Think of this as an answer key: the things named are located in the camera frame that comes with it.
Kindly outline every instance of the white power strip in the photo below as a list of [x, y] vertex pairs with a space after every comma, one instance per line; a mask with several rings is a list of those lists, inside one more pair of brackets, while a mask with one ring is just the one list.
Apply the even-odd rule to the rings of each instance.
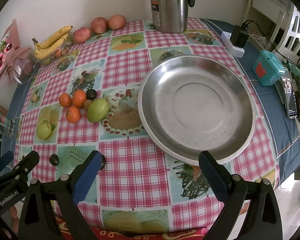
[[230, 41], [230, 36], [231, 33], [222, 32], [221, 39], [232, 56], [241, 58], [244, 54], [244, 49], [233, 46]]

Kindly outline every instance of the phone screen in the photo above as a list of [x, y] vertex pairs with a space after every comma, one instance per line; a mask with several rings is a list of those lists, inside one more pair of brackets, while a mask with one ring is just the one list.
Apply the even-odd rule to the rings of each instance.
[[282, 77], [282, 82], [288, 107], [287, 114], [289, 117], [294, 117], [297, 115], [297, 103], [294, 96], [291, 80], [288, 77]]

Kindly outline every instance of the chair backrest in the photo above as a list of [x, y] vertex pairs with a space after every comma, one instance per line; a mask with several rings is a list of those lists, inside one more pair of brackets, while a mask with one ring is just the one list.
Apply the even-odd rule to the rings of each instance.
[[[281, 54], [291, 59], [295, 64], [300, 58], [300, 12], [294, 4], [291, 4], [288, 26], [276, 48]], [[283, 57], [275, 50], [273, 50], [273, 53], [280, 61], [283, 60]]]

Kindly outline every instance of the checkered tablecloth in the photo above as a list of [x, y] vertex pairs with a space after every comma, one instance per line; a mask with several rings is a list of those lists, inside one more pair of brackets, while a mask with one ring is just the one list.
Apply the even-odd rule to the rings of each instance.
[[[201, 182], [194, 179], [197, 167], [178, 162], [162, 152], [142, 125], [120, 130], [111, 128], [107, 121], [89, 123], [84, 109], [81, 109], [80, 121], [72, 124], [65, 118], [66, 109], [58, 104], [61, 93], [70, 93], [74, 84], [80, 85], [81, 79], [88, 76], [98, 97], [111, 95], [111, 100], [137, 107], [135, 102], [142, 79], [169, 53], [191, 53], [216, 60], [247, 85], [256, 108], [255, 131], [242, 154], [224, 166], [245, 180], [267, 177], [276, 187], [278, 165], [260, 100], [241, 67], [207, 22], [189, 18], [187, 31], [178, 34], [153, 30], [150, 19], [129, 22], [121, 30], [93, 35], [85, 44], [74, 45], [70, 53], [75, 55], [75, 60], [68, 67], [62, 68], [61, 59], [52, 62], [42, 66], [33, 81], [22, 110], [23, 124], [20, 143], [15, 148], [15, 163], [32, 147], [39, 153], [40, 162], [31, 177], [48, 182], [64, 172], [63, 163], [57, 167], [49, 164], [51, 154], [57, 154], [65, 163], [66, 157], [75, 156], [78, 164], [86, 158], [84, 153], [99, 150], [107, 159], [106, 167], [98, 173], [90, 197], [78, 204], [90, 225], [120, 231], [123, 224], [147, 231], [142, 223], [149, 225], [149, 221], [157, 220], [160, 225], [156, 226], [161, 231], [174, 232], [210, 227], [223, 207], [208, 184], [190, 192], [191, 185], [203, 183], [205, 178], [201, 177]], [[32, 101], [34, 93], [40, 96], [39, 102]], [[47, 115], [47, 107], [49, 111], [54, 109], [56, 127], [53, 136], [40, 141], [36, 126]], [[109, 117], [115, 114], [115, 110], [112, 111]], [[55, 210], [60, 213], [58, 203]]]

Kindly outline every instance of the banana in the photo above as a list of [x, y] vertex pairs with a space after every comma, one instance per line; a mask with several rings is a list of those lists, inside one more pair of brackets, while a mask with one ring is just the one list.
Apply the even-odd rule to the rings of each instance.
[[43, 43], [38, 43], [37, 41], [37, 47], [40, 49], [47, 49], [48, 47], [52, 46], [58, 39], [60, 39], [64, 34], [68, 33], [71, 31], [73, 26], [64, 26], [57, 32], [53, 33], [45, 42]]
[[64, 34], [59, 40], [46, 49], [41, 49], [38, 44], [34, 44], [34, 56], [39, 60], [44, 60], [57, 50], [57, 48], [66, 40], [68, 33]]

